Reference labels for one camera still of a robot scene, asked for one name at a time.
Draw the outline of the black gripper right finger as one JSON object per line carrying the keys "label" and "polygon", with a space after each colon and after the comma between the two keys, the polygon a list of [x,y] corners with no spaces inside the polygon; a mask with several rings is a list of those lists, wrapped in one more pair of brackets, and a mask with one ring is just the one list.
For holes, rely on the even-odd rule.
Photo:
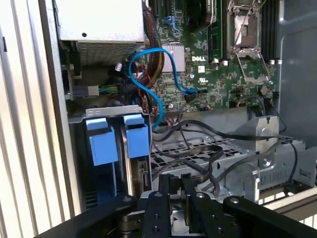
{"label": "black gripper right finger", "polygon": [[188,196],[190,222],[197,222],[207,238],[315,238],[317,231],[300,222],[238,196],[222,203],[195,190],[189,174],[182,175]]}

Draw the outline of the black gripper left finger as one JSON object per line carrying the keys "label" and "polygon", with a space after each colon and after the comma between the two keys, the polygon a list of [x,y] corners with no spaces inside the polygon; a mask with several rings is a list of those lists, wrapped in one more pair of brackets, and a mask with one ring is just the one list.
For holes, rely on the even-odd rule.
{"label": "black gripper left finger", "polygon": [[160,175],[158,190],[140,199],[130,195],[111,198],[40,234],[41,238],[170,238],[170,195],[179,179]]}

